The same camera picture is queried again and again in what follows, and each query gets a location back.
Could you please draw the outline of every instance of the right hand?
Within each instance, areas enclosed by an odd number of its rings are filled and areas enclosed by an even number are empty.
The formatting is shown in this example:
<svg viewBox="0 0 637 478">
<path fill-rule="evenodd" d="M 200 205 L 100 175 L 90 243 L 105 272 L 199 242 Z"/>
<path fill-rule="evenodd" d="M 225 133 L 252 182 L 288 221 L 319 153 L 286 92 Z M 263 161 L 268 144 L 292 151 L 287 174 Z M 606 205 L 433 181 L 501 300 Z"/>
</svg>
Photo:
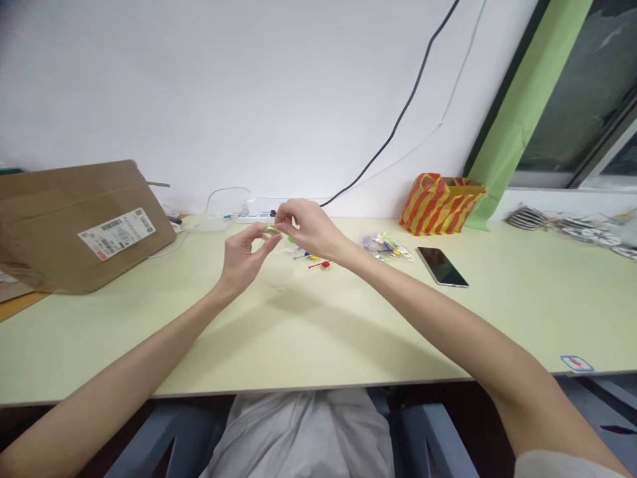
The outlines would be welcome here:
<svg viewBox="0 0 637 478">
<path fill-rule="evenodd" d="M 296 228 L 292 219 L 299 225 Z M 338 261 L 355 244 L 334 225 L 317 202 L 289 199 L 279 206 L 275 227 L 314 256 Z"/>
</svg>

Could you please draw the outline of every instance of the plastic bag of small parts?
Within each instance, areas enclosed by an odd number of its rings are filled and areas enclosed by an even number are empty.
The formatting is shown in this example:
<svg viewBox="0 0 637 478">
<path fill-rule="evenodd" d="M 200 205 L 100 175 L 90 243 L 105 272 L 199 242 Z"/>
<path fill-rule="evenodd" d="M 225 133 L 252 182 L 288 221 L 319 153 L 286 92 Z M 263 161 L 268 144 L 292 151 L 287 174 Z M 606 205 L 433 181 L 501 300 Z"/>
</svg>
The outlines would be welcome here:
<svg viewBox="0 0 637 478">
<path fill-rule="evenodd" d="M 413 261 L 413 257 L 409 251 L 404 248 L 397 240 L 390 238 L 386 232 L 375 232 L 373 234 L 364 234 L 361 241 L 363 249 L 371 255 L 384 262 L 392 260 Z"/>
</svg>

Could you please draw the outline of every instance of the white cable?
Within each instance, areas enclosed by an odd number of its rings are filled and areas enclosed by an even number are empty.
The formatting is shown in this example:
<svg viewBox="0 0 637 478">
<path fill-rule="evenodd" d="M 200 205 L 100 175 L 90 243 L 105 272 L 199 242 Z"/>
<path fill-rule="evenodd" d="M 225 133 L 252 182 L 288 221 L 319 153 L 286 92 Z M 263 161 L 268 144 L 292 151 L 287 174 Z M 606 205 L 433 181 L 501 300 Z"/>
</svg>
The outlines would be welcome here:
<svg viewBox="0 0 637 478">
<path fill-rule="evenodd" d="M 172 254 L 173 252 L 175 252 L 177 249 L 179 249 L 181 246 L 184 245 L 184 242 L 186 242 L 186 237 L 188 236 L 189 232 L 190 231 L 184 231 L 182 233 L 182 236 L 184 236 L 184 238 L 181 240 L 181 242 L 176 248 L 170 249 L 168 252 L 164 252 L 162 254 L 153 254 L 152 256 L 148 256 L 147 259 L 157 259 L 163 256 L 168 256 L 169 254 Z"/>
<path fill-rule="evenodd" d="M 360 181 L 358 181 L 354 186 L 352 186 L 350 188 L 350 191 L 352 189 L 355 189 L 357 187 L 359 187 L 361 184 L 366 183 L 367 181 L 369 181 L 371 178 L 378 176 L 380 173 L 384 173 L 385 171 L 387 171 L 390 167 L 394 167 L 396 166 L 398 163 L 400 163 L 401 161 L 403 161 L 405 158 L 409 157 L 416 149 L 420 148 L 425 141 L 427 141 L 431 135 L 433 135 L 436 131 L 438 131 L 438 129 L 444 124 L 445 122 L 445 118 L 447 116 L 447 112 L 449 111 L 449 108 L 451 107 L 451 103 L 453 101 L 453 98 L 456 94 L 456 88 L 458 86 L 458 83 L 460 82 L 460 77 L 462 76 L 462 72 L 464 70 L 464 66 L 466 64 L 466 60 L 469 57 L 469 54 L 471 53 L 471 48 L 473 47 L 473 42 L 476 38 L 476 31 L 478 30 L 478 24 L 480 23 L 480 20 L 482 18 L 482 13 L 484 12 L 484 6 L 486 5 L 487 0 L 482 0 L 482 6 L 480 8 L 480 12 L 478 14 L 478 17 L 476 19 L 475 25 L 473 26 L 473 31 L 471 33 L 471 38 L 469 40 L 469 47 L 466 50 L 466 54 L 464 56 L 464 60 L 462 60 L 462 65 L 460 66 L 460 71 L 458 71 L 458 76 L 456 77 L 456 81 L 453 84 L 453 89 L 451 90 L 451 95 L 449 96 L 449 101 L 447 102 L 447 105 L 445 106 L 445 112 L 443 113 L 442 118 L 440 119 L 440 121 L 438 122 L 438 124 L 436 125 L 436 127 L 434 129 L 431 130 L 431 132 L 429 132 L 429 134 L 427 136 L 425 136 L 416 146 L 414 146 L 408 153 L 406 153 L 404 156 L 396 159 L 396 161 L 394 161 L 393 163 L 385 166 L 383 169 L 381 169 L 380 171 L 376 171 L 374 174 L 361 178 Z M 259 199 L 285 199 L 285 198 L 271 198 L 271 197 L 263 197 L 263 196 L 258 196 Z M 321 197 L 321 198 L 308 198 L 308 199 L 313 199 L 317 202 L 322 202 L 326 199 L 329 199 L 330 197 Z"/>
<path fill-rule="evenodd" d="M 216 189 L 215 191 L 212 191 L 210 193 L 210 196 L 208 196 L 208 200 L 206 201 L 206 210 L 204 211 L 204 217 L 208 216 L 208 207 L 210 206 L 210 199 L 212 198 L 212 195 L 214 195 L 215 193 L 218 193 L 219 191 L 227 191 L 228 189 L 245 189 L 250 194 L 250 196 L 252 196 L 252 191 L 250 191 L 248 188 L 244 188 L 242 186 L 233 186 L 233 187 L 228 187 L 228 188 Z M 157 258 L 160 258 L 160 257 L 168 256 L 169 254 L 172 254 L 173 252 L 175 252 L 177 249 L 179 249 L 181 246 L 184 245 L 184 242 L 186 242 L 186 237 L 188 236 L 189 232 L 190 232 L 189 230 L 185 230 L 182 233 L 184 238 L 181 240 L 181 242 L 179 243 L 179 245 L 177 247 L 169 250 L 168 252 L 164 252 L 162 254 L 153 254 L 152 256 L 148 256 L 148 259 L 157 259 Z"/>
</svg>

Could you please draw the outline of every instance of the smartphone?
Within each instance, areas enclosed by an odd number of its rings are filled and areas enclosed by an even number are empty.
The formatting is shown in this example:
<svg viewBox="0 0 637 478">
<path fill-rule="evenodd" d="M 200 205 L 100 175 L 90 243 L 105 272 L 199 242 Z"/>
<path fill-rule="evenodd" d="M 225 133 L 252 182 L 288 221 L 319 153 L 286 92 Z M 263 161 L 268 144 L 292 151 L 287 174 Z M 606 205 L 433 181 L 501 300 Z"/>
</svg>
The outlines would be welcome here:
<svg viewBox="0 0 637 478">
<path fill-rule="evenodd" d="M 468 287 L 466 280 L 453 266 L 451 261 L 440 249 L 417 248 L 418 254 L 423 258 L 427 269 L 439 285 L 451 287 Z"/>
</svg>

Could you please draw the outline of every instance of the hand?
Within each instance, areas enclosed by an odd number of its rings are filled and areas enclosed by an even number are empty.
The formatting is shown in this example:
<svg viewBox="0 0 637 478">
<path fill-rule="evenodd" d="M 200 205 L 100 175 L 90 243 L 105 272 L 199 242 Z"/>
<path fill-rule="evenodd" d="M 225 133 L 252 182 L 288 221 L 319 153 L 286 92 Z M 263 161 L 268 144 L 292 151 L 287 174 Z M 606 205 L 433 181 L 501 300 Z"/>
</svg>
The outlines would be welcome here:
<svg viewBox="0 0 637 478">
<path fill-rule="evenodd" d="M 268 238 L 259 250 L 252 252 L 252 242 L 263 238 L 265 229 L 265 224 L 254 222 L 250 227 L 226 239 L 224 269 L 218 286 L 234 297 L 248 288 L 267 255 L 281 240 L 281 236 L 276 234 Z"/>
<path fill-rule="evenodd" d="M 294 227 L 292 219 L 299 225 Z M 338 262 L 354 243 L 334 225 L 318 203 L 290 199 L 279 206 L 275 227 L 310 254 Z"/>
</svg>

